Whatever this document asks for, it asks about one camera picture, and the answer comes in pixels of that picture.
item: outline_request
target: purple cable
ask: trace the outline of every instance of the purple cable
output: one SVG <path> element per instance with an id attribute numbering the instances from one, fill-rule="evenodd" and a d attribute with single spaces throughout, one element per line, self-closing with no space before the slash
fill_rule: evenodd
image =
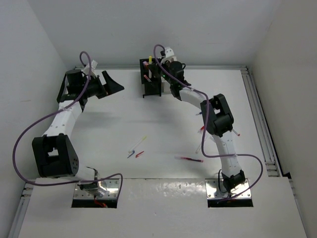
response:
<path id="1" fill-rule="evenodd" d="M 193 90 L 194 92 L 196 93 L 200 93 L 202 95 L 204 95 L 206 97 L 206 102 L 207 102 L 207 106 L 206 106 L 206 119 L 205 119 L 205 122 L 204 122 L 204 131 L 203 131 L 203 138 L 202 138 L 202 153 L 205 157 L 207 158 L 218 158 L 218 157 L 230 157 L 230 156 L 248 156 L 248 157 L 253 157 L 255 158 L 259 163 L 260 163 L 260 166 L 261 166 L 261 172 L 260 172 L 260 175 L 259 177 L 255 180 L 255 182 L 250 185 L 246 190 L 238 193 L 238 194 L 235 194 L 234 196 L 232 197 L 229 197 L 229 198 L 224 198 L 224 199 L 220 199 L 218 202 L 222 202 L 222 201 L 228 201 L 228 200 L 232 200 L 233 198 L 241 195 L 242 193 L 246 192 L 247 190 L 251 189 L 254 185 L 257 184 L 257 182 L 260 180 L 260 178 L 262 177 L 262 174 L 263 174 L 263 164 L 262 164 L 262 161 L 255 155 L 251 155 L 251 154 L 228 154 L 228 155 L 207 155 L 204 151 L 204 142 L 205 142 L 205 135 L 206 135 L 206 129 L 207 129 L 207 125 L 208 125 L 208 118 L 209 118 L 209 98 L 208 98 L 208 95 L 202 91 L 199 91 L 197 89 L 194 89 L 190 86 L 187 86 L 186 84 L 184 84 L 183 82 L 179 81 L 177 78 L 175 78 L 173 75 L 171 75 L 169 72 L 167 72 L 164 67 L 160 64 L 158 58 L 157 58 L 157 55 L 156 55 L 156 49 L 157 47 L 161 47 L 164 51 L 165 51 L 165 47 L 160 45 L 160 44 L 157 44 L 154 46 L 154 49 L 153 49 L 153 55 L 154 55 L 154 58 L 155 58 L 155 62 L 157 63 L 157 65 L 161 68 L 161 70 L 170 78 L 172 78 L 173 80 L 175 80 L 176 82 L 178 82 L 179 84 L 181 84 L 182 86 L 186 87 L 186 88 L 189 88 L 191 90 Z"/>
<path id="2" fill-rule="evenodd" d="M 117 174 L 113 174 L 113 175 L 110 175 L 106 178 L 101 178 L 101 179 L 96 179 L 96 180 L 82 180 L 82 181 L 69 181 L 69 182 L 57 182 L 57 183 L 50 183 L 50 184 L 41 184 L 41 183 L 35 183 L 35 182 L 32 182 L 32 181 L 29 181 L 27 180 L 19 171 L 19 169 L 17 168 L 17 165 L 16 165 L 16 159 L 15 159 L 15 153 L 16 153 L 16 148 L 22 138 L 22 136 L 24 136 L 24 134 L 29 130 L 31 129 L 32 127 L 34 127 L 35 125 L 37 125 L 38 123 L 44 121 L 45 119 L 47 118 L 50 118 L 52 116 L 55 116 L 57 115 L 58 113 L 61 113 L 63 112 L 65 109 L 68 109 L 70 108 L 71 106 L 73 106 L 75 103 L 77 103 L 79 101 L 79 99 L 83 96 L 83 94 L 85 93 L 87 87 L 88 87 L 88 84 L 89 84 L 89 81 L 91 79 L 91 59 L 90 59 L 90 56 L 87 52 L 85 51 L 82 51 L 79 55 L 79 58 L 80 58 L 80 61 L 81 63 L 84 65 L 83 61 L 82 61 L 82 55 L 85 54 L 88 58 L 88 62 L 89 62 L 89 72 L 88 72 L 88 79 L 86 80 L 86 83 L 85 83 L 85 86 L 83 88 L 83 90 L 81 91 L 81 93 L 78 95 L 78 97 L 69 105 L 67 105 L 64 109 L 60 109 L 56 112 L 53 112 L 51 114 L 48 114 L 46 115 L 45 117 L 42 117 L 41 119 L 38 119 L 36 122 L 32 123 L 31 125 L 29 125 L 18 137 L 18 139 L 16 140 L 15 144 L 14 144 L 14 147 L 13 147 L 13 153 L 12 153 L 12 162 L 13 162 L 13 167 L 14 167 L 14 170 L 16 172 L 16 174 L 23 180 L 25 181 L 26 183 L 29 183 L 31 185 L 34 185 L 34 186 L 42 186 L 42 187 L 47 187 L 47 186 L 56 186 L 56 185 L 64 185 L 64 184 L 70 184 L 70 183 L 76 183 L 76 182 L 99 182 L 99 181 L 103 181 L 105 179 L 110 179 L 114 176 L 120 176 L 121 177 L 121 184 L 120 184 L 120 189 L 118 191 L 118 195 L 117 195 L 117 199 L 119 198 L 119 195 L 121 193 L 121 188 L 122 188 L 122 183 L 123 183 L 123 175 L 120 174 L 120 173 L 117 173 Z"/>

